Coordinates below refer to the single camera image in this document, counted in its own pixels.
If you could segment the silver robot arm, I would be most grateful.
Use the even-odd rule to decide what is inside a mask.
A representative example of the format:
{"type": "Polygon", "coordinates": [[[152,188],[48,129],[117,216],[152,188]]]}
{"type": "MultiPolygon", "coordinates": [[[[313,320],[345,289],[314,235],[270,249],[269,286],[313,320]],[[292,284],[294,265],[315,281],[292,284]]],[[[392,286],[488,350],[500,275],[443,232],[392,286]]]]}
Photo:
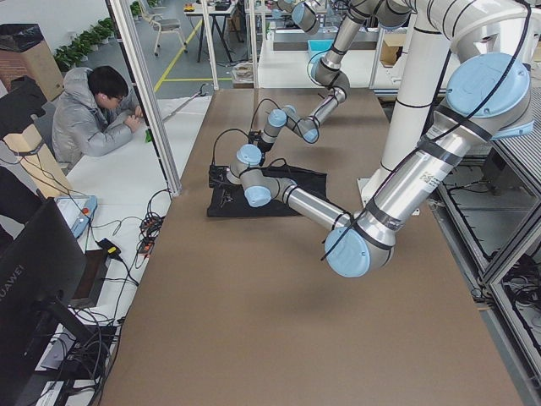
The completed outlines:
{"type": "Polygon", "coordinates": [[[275,114],[283,117],[282,126],[310,144],[320,137],[320,127],[332,112],[347,99],[351,90],[349,77],[342,71],[342,59],[352,49],[363,24],[375,17],[380,27],[395,30],[408,20],[412,10],[395,1],[346,1],[345,14],[331,44],[313,54],[309,51],[293,53],[285,59],[275,55],[260,59],[265,75],[259,78],[264,87],[295,87],[307,78],[314,85],[327,90],[320,104],[306,117],[294,107],[278,107],[275,114]]]}
{"type": "Polygon", "coordinates": [[[260,135],[232,163],[212,166],[213,189],[242,193],[252,207],[280,201],[329,230],[324,257],[344,277],[360,277],[392,257],[396,233],[446,175],[477,145],[533,130],[530,64],[540,34],[540,11],[524,1],[351,1],[312,80],[326,98],[307,117],[274,109],[260,135]],[[291,175],[272,176],[265,155],[282,129],[308,143],[347,99],[342,59],[371,17],[394,30],[410,16],[411,48],[375,191],[352,214],[303,189],[291,175]]]}

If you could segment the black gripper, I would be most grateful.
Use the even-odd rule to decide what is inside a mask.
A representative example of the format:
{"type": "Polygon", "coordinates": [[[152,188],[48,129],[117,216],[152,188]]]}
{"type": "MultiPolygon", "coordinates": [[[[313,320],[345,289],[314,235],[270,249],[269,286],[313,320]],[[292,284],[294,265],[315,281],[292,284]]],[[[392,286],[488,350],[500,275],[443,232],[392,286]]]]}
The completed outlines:
{"type": "Polygon", "coordinates": [[[273,144],[270,142],[267,142],[263,138],[258,138],[256,140],[256,146],[259,148],[261,152],[260,166],[262,166],[265,163],[266,153],[272,149],[273,144]]]}
{"type": "Polygon", "coordinates": [[[208,171],[208,185],[211,189],[230,185],[227,179],[228,166],[210,165],[208,171]]]}

